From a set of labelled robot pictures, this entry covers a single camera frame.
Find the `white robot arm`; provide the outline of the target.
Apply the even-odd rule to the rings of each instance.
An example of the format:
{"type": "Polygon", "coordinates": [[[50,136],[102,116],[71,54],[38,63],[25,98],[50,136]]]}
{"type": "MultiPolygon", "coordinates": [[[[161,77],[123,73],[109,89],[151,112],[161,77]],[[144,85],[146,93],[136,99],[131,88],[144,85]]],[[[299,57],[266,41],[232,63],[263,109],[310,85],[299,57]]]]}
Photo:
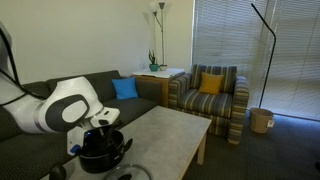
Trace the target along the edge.
{"type": "Polygon", "coordinates": [[[74,155],[92,129],[115,123],[120,111],[103,106],[83,76],[58,82],[47,98],[28,91],[19,81],[11,46],[11,35],[0,22],[0,104],[23,131],[65,132],[67,152],[74,155]]]}

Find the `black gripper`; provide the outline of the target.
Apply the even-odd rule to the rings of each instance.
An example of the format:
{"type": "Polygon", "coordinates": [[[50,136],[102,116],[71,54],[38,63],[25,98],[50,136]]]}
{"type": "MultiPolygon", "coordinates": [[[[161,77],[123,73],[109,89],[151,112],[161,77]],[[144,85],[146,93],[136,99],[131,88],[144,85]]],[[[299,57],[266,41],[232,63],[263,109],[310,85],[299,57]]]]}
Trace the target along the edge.
{"type": "Polygon", "coordinates": [[[115,149],[111,126],[99,127],[86,133],[83,145],[84,155],[104,155],[115,149]]]}

